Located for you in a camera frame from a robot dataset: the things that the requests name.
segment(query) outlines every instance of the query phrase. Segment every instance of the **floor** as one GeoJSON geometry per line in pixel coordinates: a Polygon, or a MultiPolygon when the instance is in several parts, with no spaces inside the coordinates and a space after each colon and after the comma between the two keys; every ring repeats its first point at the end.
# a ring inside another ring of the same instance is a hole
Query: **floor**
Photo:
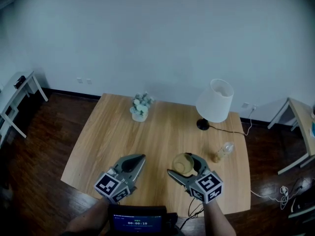
{"type": "MultiPolygon", "coordinates": [[[[10,228],[10,234],[58,235],[72,218],[96,202],[60,178],[97,101],[57,93],[47,96],[48,102],[43,102],[38,93],[22,101],[16,123],[27,138],[11,130],[0,150],[1,177],[7,176],[14,190],[12,209],[2,221],[10,228]]],[[[280,199],[282,185],[294,193],[306,178],[308,183],[304,182],[303,190],[310,187],[315,177],[315,161],[303,169],[277,175],[277,170],[306,153],[298,128],[290,132],[283,126],[268,130],[254,125],[246,144],[252,191],[280,199]]],[[[227,219],[241,236],[294,235],[301,232],[302,219],[287,218],[290,204],[280,210],[279,203],[252,194],[251,209],[229,214],[227,219]]],[[[204,235],[203,218],[188,221],[183,230],[188,236],[204,235]]]]}

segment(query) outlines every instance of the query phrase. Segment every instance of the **table lamp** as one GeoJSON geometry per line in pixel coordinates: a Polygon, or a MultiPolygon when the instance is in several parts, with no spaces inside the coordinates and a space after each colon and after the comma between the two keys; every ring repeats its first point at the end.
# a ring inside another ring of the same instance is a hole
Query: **table lamp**
{"type": "Polygon", "coordinates": [[[213,79],[197,99],[196,109],[203,117],[197,121],[197,127],[207,130],[209,121],[218,123],[226,120],[233,95],[233,87],[228,82],[213,79]]]}

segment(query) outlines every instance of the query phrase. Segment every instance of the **plastic bottle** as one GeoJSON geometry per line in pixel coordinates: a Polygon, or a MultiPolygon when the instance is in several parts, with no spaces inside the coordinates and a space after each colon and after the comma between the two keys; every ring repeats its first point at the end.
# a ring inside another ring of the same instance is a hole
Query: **plastic bottle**
{"type": "Polygon", "coordinates": [[[227,155],[230,155],[234,151],[234,143],[233,142],[228,142],[225,143],[222,148],[214,154],[213,156],[213,161],[215,163],[219,163],[222,158],[226,157],[227,155]]]}

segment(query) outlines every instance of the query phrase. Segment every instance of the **forearm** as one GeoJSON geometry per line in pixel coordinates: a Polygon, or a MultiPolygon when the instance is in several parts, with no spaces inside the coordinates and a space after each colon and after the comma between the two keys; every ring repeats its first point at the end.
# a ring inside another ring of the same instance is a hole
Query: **forearm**
{"type": "Polygon", "coordinates": [[[101,231],[108,219],[108,201],[100,199],[89,210],[74,218],[68,224],[67,232],[83,232],[87,230],[101,231]]]}
{"type": "Polygon", "coordinates": [[[235,236],[236,233],[223,215],[216,200],[203,204],[207,236],[235,236]]]}

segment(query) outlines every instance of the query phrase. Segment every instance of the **white vase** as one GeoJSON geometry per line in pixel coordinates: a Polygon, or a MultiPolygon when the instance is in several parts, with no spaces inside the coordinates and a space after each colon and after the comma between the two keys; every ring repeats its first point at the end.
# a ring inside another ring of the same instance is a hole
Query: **white vase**
{"type": "Polygon", "coordinates": [[[144,122],[147,119],[147,117],[148,117],[148,112],[143,116],[132,114],[132,119],[137,122],[144,122]]]}

